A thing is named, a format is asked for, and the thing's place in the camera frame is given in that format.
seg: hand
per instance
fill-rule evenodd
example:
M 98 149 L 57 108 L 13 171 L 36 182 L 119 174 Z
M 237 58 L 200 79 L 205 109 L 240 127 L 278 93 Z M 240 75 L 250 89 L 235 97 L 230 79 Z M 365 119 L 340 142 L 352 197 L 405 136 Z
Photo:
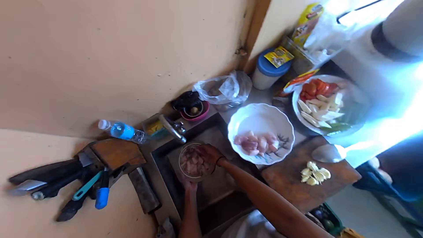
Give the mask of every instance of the hand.
M 210 144 L 200 145 L 198 147 L 203 154 L 203 159 L 210 163 L 216 163 L 220 157 L 225 157 L 216 147 Z
M 185 191 L 192 191 L 192 192 L 197 191 L 198 183 L 189 181 L 188 178 L 183 174 L 182 174 L 182 184 L 184 185 Z

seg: sink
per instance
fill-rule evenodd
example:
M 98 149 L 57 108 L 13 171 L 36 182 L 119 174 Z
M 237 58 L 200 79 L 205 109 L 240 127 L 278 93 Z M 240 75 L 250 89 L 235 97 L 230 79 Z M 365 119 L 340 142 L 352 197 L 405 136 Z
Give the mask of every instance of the sink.
M 201 141 L 215 146 L 231 163 L 263 182 L 257 167 L 243 160 L 232 150 L 227 134 L 227 124 L 220 114 L 216 113 L 189 129 L 184 136 L 188 142 Z M 183 217 L 185 194 L 179 168 L 179 153 L 182 147 L 176 140 L 171 140 L 151 152 L 180 217 Z M 225 230 L 236 219 L 254 210 L 254 205 L 247 195 L 237 187 L 233 178 L 218 166 L 210 176 L 198 183 L 197 204 L 203 234 Z

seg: wooden cutting board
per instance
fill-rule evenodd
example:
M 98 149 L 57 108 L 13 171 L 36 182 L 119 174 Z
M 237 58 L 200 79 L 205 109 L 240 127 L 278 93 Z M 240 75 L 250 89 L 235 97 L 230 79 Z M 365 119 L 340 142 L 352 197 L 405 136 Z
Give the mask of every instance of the wooden cutting board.
M 269 186 L 282 195 L 304 214 L 318 207 L 344 187 L 353 184 L 361 175 L 346 161 L 322 163 L 312 159 L 317 147 L 328 144 L 323 136 L 317 136 L 298 145 L 283 161 L 262 171 Z M 319 168 L 326 168 L 331 178 L 320 185 L 310 186 L 301 182 L 301 170 L 307 162 L 314 161 Z
M 134 142 L 111 138 L 92 142 L 90 147 L 111 170 L 125 165 L 124 172 L 130 173 L 146 163 L 138 145 Z

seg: snack bag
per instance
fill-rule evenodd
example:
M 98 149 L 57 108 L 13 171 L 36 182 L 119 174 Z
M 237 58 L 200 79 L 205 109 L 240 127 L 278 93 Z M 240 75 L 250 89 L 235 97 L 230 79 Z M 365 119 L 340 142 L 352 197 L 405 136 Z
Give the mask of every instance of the snack bag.
M 286 97 L 290 93 L 292 93 L 297 86 L 302 85 L 307 79 L 309 79 L 311 76 L 315 75 L 319 69 L 308 71 L 302 75 L 299 75 L 295 79 L 290 80 L 283 89 L 278 90 L 275 94 L 275 97 Z
M 264 57 L 276 68 L 279 68 L 281 65 L 294 58 L 294 56 L 282 46 L 279 46 L 272 52 L 265 54 Z
M 316 26 L 321 14 L 323 13 L 323 6 L 319 3 L 313 3 L 306 7 L 304 12 L 301 13 L 298 23 L 292 34 L 292 41 L 302 48 L 305 41 L 310 36 L 311 31 Z

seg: teal knife handle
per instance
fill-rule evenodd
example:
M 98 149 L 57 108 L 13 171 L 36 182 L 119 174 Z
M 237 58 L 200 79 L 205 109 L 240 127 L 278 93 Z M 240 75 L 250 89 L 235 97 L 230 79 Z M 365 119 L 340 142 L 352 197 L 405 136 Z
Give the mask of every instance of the teal knife handle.
M 90 179 L 84 186 L 82 186 L 72 197 L 72 200 L 78 201 L 85 193 L 99 180 L 103 171 L 98 172 L 93 178 Z

